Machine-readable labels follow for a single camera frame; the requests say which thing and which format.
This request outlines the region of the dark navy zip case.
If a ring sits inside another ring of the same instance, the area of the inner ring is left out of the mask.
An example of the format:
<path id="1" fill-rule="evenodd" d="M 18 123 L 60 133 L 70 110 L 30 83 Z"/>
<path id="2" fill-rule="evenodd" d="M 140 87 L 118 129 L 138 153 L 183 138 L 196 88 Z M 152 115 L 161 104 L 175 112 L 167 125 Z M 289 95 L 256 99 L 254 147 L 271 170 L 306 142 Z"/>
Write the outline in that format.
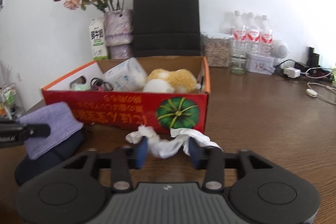
<path id="1" fill-rule="evenodd" d="M 52 148 L 36 160 L 31 160 L 26 156 L 18 164 L 14 172 L 17 185 L 21 186 L 28 180 L 71 158 L 77 152 L 83 141 L 84 130 L 80 129 L 67 140 Z"/>

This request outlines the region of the white tissue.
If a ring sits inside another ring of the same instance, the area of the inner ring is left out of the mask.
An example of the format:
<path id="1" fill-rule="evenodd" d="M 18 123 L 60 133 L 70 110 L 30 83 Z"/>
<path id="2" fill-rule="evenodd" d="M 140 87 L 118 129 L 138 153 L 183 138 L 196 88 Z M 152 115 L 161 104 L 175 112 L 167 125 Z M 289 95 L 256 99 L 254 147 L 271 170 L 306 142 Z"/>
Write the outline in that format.
<path id="1" fill-rule="evenodd" d="M 141 125 L 137 131 L 126 135 L 125 140 L 130 144 L 138 144 L 143 137 L 147 138 L 148 151 L 156 158 L 167 159 L 174 156 L 181 148 L 189 156 L 189 140 L 193 138 L 201 147 L 215 147 L 223 149 L 207 135 L 190 128 L 178 128 L 170 130 L 171 140 L 161 139 L 154 128 Z"/>

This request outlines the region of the pale green plastic bag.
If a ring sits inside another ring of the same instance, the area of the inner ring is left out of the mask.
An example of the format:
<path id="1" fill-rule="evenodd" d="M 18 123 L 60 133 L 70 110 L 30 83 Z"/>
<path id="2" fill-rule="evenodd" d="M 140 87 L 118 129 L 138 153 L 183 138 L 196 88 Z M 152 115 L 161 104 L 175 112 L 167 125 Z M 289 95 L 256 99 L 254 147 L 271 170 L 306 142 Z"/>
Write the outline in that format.
<path id="1" fill-rule="evenodd" d="M 74 83 L 70 84 L 70 90 L 71 91 L 88 91 L 91 88 L 88 86 L 88 84 L 80 84 L 80 83 Z"/>

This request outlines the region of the white wet wipes pack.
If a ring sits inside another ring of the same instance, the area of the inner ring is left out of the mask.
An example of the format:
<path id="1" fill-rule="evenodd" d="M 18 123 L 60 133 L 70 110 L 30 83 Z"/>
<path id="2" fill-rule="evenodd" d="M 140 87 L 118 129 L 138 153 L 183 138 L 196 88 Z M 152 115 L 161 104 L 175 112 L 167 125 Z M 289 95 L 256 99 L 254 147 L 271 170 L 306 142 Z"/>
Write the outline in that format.
<path id="1" fill-rule="evenodd" d="M 147 83 L 147 73 L 134 57 L 109 69 L 103 77 L 116 92 L 135 92 L 143 89 Z"/>

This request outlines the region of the yellow white plush toy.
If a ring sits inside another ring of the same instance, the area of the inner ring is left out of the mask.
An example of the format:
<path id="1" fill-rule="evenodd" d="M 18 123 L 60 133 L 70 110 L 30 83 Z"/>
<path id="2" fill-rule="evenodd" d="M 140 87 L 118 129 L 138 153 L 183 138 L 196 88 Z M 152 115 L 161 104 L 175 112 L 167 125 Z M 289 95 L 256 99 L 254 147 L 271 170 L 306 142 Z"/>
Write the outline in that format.
<path id="1" fill-rule="evenodd" d="M 187 69 L 167 71 L 155 69 L 147 77 L 143 92 L 148 93 L 192 93 L 201 89 L 195 76 Z"/>

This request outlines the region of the red cardboard box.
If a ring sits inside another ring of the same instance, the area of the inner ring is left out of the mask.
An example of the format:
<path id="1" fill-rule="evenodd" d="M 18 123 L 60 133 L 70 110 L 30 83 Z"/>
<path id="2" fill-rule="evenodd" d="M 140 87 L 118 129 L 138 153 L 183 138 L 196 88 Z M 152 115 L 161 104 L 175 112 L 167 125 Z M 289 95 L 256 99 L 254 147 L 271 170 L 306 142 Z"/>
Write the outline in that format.
<path id="1" fill-rule="evenodd" d="M 104 124 L 127 130 L 146 125 L 161 134 L 168 134 L 172 128 L 204 131 L 211 92 L 207 59 L 203 56 L 152 56 L 140 57 L 138 61 L 147 73 L 156 68 L 168 71 L 187 69 L 198 78 L 202 87 L 192 93 L 173 94 L 71 90 L 70 84 L 80 77 L 91 81 L 122 62 L 98 60 L 43 87 L 45 103 L 66 102 L 75 118 L 85 124 Z"/>

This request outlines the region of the clear glass cup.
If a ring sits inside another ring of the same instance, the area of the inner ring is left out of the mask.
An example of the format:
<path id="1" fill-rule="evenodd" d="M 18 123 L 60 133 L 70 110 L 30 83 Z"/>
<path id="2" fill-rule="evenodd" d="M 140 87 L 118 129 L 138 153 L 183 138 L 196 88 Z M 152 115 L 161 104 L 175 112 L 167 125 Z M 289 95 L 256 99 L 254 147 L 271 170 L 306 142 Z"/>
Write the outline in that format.
<path id="1" fill-rule="evenodd" d="M 230 71 L 237 75 L 243 75 L 247 72 L 249 54 L 233 54 L 231 55 Z"/>

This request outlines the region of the white patterned tin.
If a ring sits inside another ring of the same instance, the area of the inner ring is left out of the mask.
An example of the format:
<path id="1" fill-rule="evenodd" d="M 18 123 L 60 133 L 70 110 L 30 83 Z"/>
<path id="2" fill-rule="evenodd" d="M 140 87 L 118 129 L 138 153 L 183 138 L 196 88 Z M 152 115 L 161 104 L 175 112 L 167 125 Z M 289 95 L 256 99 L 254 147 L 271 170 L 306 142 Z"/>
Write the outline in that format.
<path id="1" fill-rule="evenodd" d="M 247 71 L 263 75 L 274 73 L 275 58 L 267 55 L 251 54 Z"/>

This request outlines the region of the seed filled clear container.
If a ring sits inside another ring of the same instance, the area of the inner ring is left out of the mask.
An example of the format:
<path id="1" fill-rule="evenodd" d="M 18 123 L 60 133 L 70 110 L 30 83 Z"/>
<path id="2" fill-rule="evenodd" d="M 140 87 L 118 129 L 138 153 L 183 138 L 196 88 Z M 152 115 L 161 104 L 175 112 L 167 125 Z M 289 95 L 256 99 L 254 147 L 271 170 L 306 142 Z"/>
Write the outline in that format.
<path id="1" fill-rule="evenodd" d="M 204 32 L 201 34 L 203 54 L 210 67 L 228 68 L 230 66 L 230 35 Z"/>

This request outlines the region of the white round speaker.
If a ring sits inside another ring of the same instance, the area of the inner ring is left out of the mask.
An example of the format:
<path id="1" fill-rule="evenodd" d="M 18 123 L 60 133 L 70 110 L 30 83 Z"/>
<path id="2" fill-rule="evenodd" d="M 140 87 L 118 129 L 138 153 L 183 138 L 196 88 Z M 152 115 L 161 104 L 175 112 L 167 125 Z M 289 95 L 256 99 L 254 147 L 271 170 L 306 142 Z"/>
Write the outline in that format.
<path id="1" fill-rule="evenodd" d="M 282 40 L 275 40 L 273 42 L 272 56 L 278 59 L 284 59 L 289 53 L 288 45 Z"/>

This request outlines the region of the water bottle pack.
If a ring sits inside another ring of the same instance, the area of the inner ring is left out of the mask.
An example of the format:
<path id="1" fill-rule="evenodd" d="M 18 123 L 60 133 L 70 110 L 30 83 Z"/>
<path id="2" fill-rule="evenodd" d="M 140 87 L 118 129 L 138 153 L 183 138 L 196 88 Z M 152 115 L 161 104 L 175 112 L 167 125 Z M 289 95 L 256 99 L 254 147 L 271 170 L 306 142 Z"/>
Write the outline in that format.
<path id="1" fill-rule="evenodd" d="M 273 29 L 267 15 L 239 10 L 226 12 L 222 29 L 239 46 L 249 47 L 250 53 L 270 56 L 273 49 Z"/>

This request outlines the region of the purple textured vase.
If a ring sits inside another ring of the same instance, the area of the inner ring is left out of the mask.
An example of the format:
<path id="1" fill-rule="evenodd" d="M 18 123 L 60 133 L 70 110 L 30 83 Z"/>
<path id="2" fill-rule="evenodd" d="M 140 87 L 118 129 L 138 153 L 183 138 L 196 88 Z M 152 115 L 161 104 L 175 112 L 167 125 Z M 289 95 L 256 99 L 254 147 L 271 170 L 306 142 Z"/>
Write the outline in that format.
<path id="1" fill-rule="evenodd" d="M 128 59 L 132 57 L 133 11 L 115 10 L 104 15 L 105 42 L 111 59 Z"/>

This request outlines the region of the green white milk carton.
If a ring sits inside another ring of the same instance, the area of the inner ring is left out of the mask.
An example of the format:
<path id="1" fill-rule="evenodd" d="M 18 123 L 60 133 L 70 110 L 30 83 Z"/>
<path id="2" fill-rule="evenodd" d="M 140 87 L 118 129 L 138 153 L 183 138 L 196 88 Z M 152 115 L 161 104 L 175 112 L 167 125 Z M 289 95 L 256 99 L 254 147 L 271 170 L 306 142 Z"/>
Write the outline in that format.
<path id="1" fill-rule="evenodd" d="M 108 60 L 105 42 L 104 17 L 94 18 L 89 25 L 89 35 L 94 60 Z"/>

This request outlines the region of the black power strip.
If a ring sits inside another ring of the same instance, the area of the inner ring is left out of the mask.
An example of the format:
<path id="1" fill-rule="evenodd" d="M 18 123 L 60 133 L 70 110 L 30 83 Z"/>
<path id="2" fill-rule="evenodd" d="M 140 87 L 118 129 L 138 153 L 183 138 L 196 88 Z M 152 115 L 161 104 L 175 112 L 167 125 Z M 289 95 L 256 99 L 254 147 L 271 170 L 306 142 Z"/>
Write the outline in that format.
<path id="1" fill-rule="evenodd" d="M 310 68 L 318 67 L 319 65 L 319 54 L 314 52 L 314 48 L 308 48 L 308 60 L 307 66 Z"/>

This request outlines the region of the black paper shopping bag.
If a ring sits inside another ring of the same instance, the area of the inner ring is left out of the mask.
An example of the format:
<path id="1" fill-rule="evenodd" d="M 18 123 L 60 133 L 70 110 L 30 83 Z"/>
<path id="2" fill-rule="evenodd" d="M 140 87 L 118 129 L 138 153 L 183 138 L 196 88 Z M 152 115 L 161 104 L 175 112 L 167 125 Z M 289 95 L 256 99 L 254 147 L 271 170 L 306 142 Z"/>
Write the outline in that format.
<path id="1" fill-rule="evenodd" d="M 133 0 L 134 57 L 200 56 L 199 0 Z"/>

